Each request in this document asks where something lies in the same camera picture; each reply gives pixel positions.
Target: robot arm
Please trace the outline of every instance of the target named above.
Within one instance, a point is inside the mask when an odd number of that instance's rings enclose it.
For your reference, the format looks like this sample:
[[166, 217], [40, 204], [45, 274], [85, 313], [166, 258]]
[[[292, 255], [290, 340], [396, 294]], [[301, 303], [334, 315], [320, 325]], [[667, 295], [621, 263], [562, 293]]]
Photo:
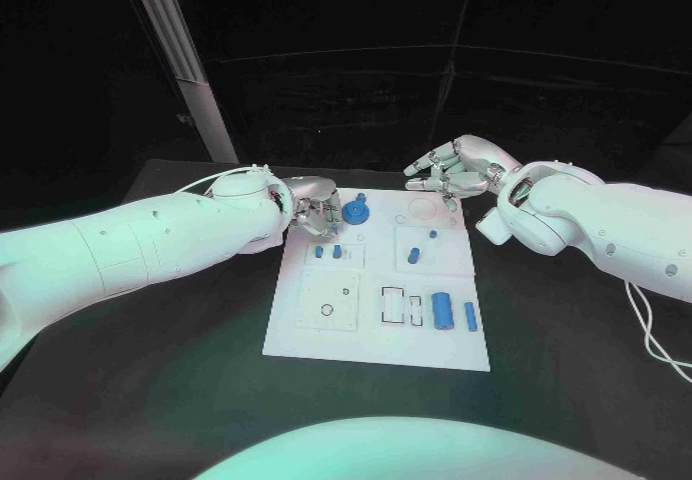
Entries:
[[[184, 192], [213, 177], [203, 196]], [[43, 327], [76, 310], [280, 245], [291, 223], [331, 236], [339, 222], [331, 180], [280, 180], [268, 168], [249, 167], [95, 215], [1, 234], [0, 370]]]
[[429, 152], [405, 174], [428, 166], [429, 179], [409, 180], [406, 189], [438, 191], [453, 209], [454, 198], [486, 190], [497, 195], [497, 206], [476, 225], [496, 245], [514, 236], [543, 255], [574, 246], [604, 272], [692, 302], [690, 197], [640, 185], [605, 184], [558, 161], [522, 166], [471, 135]]

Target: metal pole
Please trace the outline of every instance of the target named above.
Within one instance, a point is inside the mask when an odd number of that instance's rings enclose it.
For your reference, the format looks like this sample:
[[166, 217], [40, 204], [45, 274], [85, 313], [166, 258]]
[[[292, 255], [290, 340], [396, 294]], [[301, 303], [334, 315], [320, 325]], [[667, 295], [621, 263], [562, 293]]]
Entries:
[[141, 3], [209, 156], [218, 163], [238, 163], [238, 155], [220, 117], [212, 87], [206, 81], [177, 0], [141, 0]]

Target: black table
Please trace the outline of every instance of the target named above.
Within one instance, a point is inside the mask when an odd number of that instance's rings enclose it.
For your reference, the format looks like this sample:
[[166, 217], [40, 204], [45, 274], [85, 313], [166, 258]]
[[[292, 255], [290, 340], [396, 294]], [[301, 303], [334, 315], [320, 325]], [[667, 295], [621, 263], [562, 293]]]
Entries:
[[[150, 160], [127, 201], [228, 166]], [[402, 189], [365, 170], [275, 168]], [[189, 478], [305, 425], [402, 415], [490, 425], [651, 479], [692, 460], [692, 385], [646, 354], [623, 282], [568, 249], [496, 247], [464, 201], [490, 373], [265, 357], [282, 248], [92, 305], [52, 325], [0, 398], [0, 478]], [[650, 294], [654, 332], [690, 354], [692, 305]]]

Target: white board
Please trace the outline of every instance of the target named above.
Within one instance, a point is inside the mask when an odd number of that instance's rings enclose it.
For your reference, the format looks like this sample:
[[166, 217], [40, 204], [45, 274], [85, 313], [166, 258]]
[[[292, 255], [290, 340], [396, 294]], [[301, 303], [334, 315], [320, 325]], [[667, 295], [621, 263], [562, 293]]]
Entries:
[[[340, 188], [341, 203], [359, 192], [370, 217], [362, 225], [344, 223], [336, 239], [290, 228], [262, 353], [490, 371], [461, 209], [451, 213], [435, 193], [393, 190]], [[334, 245], [341, 247], [340, 258], [333, 258]], [[411, 264], [414, 247], [419, 257]], [[383, 287], [403, 289], [403, 322], [382, 321]], [[434, 327], [437, 292], [451, 297], [450, 330]], [[414, 321], [412, 296], [421, 297], [422, 325]], [[473, 332], [465, 302], [474, 307]]]

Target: white cable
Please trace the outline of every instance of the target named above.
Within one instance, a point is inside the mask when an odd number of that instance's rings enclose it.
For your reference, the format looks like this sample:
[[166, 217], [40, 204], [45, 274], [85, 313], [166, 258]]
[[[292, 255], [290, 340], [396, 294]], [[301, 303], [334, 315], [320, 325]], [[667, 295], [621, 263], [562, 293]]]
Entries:
[[[637, 290], [637, 293], [641, 297], [641, 300], [644, 301], [644, 306], [646, 306], [646, 312], [647, 312], [647, 315], [649, 315], [649, 318], [647, 318], [647, 322], [644, 323], [644, 319], [641, 317], [641, 313], [638, 311], [638, 308], [637, 308], [637, 304], [634, 303], [634, 298], [631, 297], [631, 291], [630, 291], [630, 282], [627, 282], [627, 280], [624, 281], [624, 290], [627, 291], [627, 297], [630, 299], [630, 303], [631, 303], [631, 308], [634, 309], [634, 313], [637, 314], [637, 318], [638, 318], [638, 323], [641, 324], [641, 328], [644, 329], [644, 346], [646, 346], [646, 350], [649, 351], [649, 354], [651, 355], [653, 358], [656, 358], [657, 360], [660, 360], [662, 362], [666, 362], [667, 364], [670, 364], [670, 366], [675, 368], [675, 371], [680, 374], [680, 377], [689, 382], [692, 383], [692, 378], [687, 377], [687, 375], [685, 374], [685, 372], [682, 371], [680, 369], [680, 366], [682, 367], [686, 367], [686, 368], [692, 368], [692, 364], [690, 363], [685, 363], [685, 362], [677, 362], [676, 360], [673, 360], [670, 358], [670, 355], [667, 354], [664, 348], [660, 346], [656, 338], [653, 337], [651, 335], [651, 327], [653, 327], [653, 312], [651, 312], [651, 306], [649, 305], [649, 300], [646, 299], [644, 297], [644, 294], [641, 293], [641, 290], [638, 289], [638, 287], [633, 284], [634, 286], [634, 289]], [[660, 353], [663, 354], [663, 357], [660, 357], [659, 355], [656, 355], [651, 351], [651, 346], [650, 346], [650, 343], [649, 342], [653, 342], [653, 344], [656, 345], [656, 348], [659, 349]]]
[[256, 168], [258, 168], [256, 165], [252, 165], [251, 167], [242, 167], [242, 168], [236, 168], [233, 170], [226, 170], [225, 172], [220, 172], [220, 173], [215, 173], [213, 175], [209, 175], [207, 177], [199, 179], [196, 182], [192, 182], [187, 186], [184, 186], [183, 188], [176, 190], [176, 193], [177, 192], [184, 192], [184, 190], [192, 188], [194, 185], [199, 185], [202, 182], [206, 182], [212, 178], [220, 177], [223, 175], [230, 175], [230, 173], [248, 172], [249, 170], [256, 170]]

